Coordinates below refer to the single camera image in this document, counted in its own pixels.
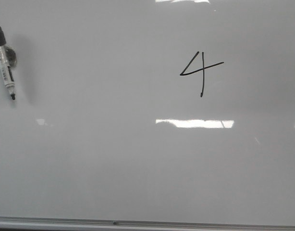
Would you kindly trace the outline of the white black whiteboard marker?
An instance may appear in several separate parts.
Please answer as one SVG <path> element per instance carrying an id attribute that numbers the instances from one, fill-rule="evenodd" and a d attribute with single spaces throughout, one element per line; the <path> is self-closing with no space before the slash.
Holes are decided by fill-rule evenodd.
<path id="1" fill-rule="evenodd" d="M 17 64 L 17 57 L 14 49 L 6 42 L 4 32 L 0 26 L 0 72 L 6 89 L 13 101 L 16 99 L 15 81 L 12 75 L 12 68 Z"/>

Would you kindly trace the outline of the white whiteboard with aluminium frame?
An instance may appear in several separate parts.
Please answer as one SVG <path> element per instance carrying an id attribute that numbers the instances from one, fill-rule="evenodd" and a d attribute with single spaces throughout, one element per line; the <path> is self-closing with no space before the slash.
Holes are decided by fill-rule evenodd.
<path id="1" fill-rule="evenodd" d="M 0 0 L 0 216 L 295 227 L 295 0 Z"/>

